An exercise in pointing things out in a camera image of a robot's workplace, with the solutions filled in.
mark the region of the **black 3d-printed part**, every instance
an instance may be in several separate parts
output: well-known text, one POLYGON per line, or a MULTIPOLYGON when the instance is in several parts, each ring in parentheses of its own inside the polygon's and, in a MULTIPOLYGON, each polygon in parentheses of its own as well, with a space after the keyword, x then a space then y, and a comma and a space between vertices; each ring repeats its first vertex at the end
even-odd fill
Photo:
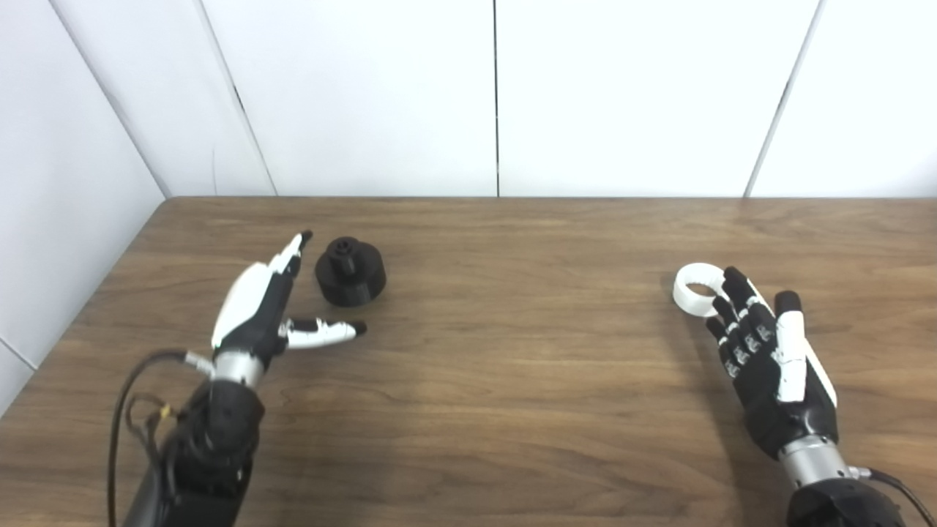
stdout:
POLYGON ((322 295, 341 308, 362 306, 378 297, 387 284, 380 252, 350 236, 336 238, 316 262, 322 295))

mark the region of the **white plastic ring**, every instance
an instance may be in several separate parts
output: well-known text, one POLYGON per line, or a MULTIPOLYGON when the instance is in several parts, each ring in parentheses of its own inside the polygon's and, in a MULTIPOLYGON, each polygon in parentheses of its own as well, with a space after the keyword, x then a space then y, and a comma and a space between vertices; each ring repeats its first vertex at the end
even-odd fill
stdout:
POLYGON ((715 296, 706 296, 694 293, 688 286, 699 284, 713 290, 719 296, 725 296, 722 291, 722 270, 711 263, 689 263, 680 267, 677 278, 674 279, 674 302, 681 309, 696 317, 714 317, 716 310, 712 307, 715 296))

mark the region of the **black cable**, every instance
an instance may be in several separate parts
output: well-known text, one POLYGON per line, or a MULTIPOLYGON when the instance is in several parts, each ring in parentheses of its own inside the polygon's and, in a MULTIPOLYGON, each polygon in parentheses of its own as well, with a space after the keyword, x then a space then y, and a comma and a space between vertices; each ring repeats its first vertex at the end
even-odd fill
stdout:
POLYGON ((890 485, 895 489, 900 490, 901 493, 904 494, 904 497, 908 498, 908 501, 915 506, 917 512, 921 513, 921 516, 924 517, 924 522, 928 524, 928 527, 937 527, 937 521, 934 521, 934 517, 930 515, 928 509, 924 506, 923 503, 921 503, 921 500, 918 499, 913 492, 911 492, 911 489, 908 489, 905 484, 901 483, 901 480, 893 475, 889 475, 875 469, 869 469, 869 472, 869 479, 872 481, 885 483, 886 485, 890 485))
POLYGON ((143 450, 150 460, 150 464, 154 467, 158 467, 159 449, 156 446, 156 428, 162 421, 162 410, 167 406, 166 401, 150 394, 133 394, 130 396, 130 401, 128 401, 125 406, 124 422, 127 429, 140 441, 143 450), (159 409, 147 416, 143 426, 133 422, 133 408, 136 406, 137 401, 140 400, 145 400, 159 409))
POLYGON ((134 382, 140 377, 147 368, 157 362, 175 361, 185 362, 187 351, 185 350, 160 350, 149 354, 140 361, 127 375, 124 385, 121 386, 120 395, 117 397, 117 404, 114 406, 113 418, 111 420, 111 444, 108 447, 108 525, 117 527, 117 507, 116 507, 116 479, 117 479, 117 442, 120 439, 120 420, 124 412, 124 403, 126 396, 134 382))

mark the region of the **robotic hand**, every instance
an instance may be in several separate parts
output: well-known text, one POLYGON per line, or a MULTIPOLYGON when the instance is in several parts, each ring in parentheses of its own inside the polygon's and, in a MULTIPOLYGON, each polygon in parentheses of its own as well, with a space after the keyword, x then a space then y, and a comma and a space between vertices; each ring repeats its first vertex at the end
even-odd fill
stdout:
POLYGON ((117 430, 124 401, 137 376, 157 360, 184 362, 208 376, 178 413, 153 396, 134 396, 125 419, 147 450, 150 470, 127 513, 126 527, 231 527, 250 481, 260 440, 263 405, 256 388, 275 356, 287 349, 316 348, 355 339, 366 331, 360 322, 283 320, 293 279, 311 232, 297 234, 269 263, 253 263, 235 280, 212 336, 211 360, 185 351, 152 354, 131 373, 112 423, 108 512, 115 526, 114 476, 117 430), (148 430, 134 427, 134 401, 158 401, 160 411, 147 419, 148 430), (158 422, 177 418, 161 447, 153 435, 158 422))
POLYGON ((706 327, 719 343, 746 430, 781 462, 796 489, 787 524, 902 527, 891 500, 858 481, 885 474, 851 467, 840 455, 836 392, 804 337, 800 298, 778 293, 775 314, 738 269, 727 268, 723 277, 725 297, 712 302, 720 316, 706 320, 706 327))

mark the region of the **white robotic finger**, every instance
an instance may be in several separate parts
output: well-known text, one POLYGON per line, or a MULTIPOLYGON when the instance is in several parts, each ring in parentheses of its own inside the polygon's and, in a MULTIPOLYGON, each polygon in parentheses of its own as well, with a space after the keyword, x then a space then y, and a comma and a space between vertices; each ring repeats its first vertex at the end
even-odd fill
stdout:
POLYGON ((280 335, 287 339, 287 349, 321 348, 360 337, 367 331, 363 322, 329 323, 322 319, 301 322, 287 320, 280 327, 280 335))

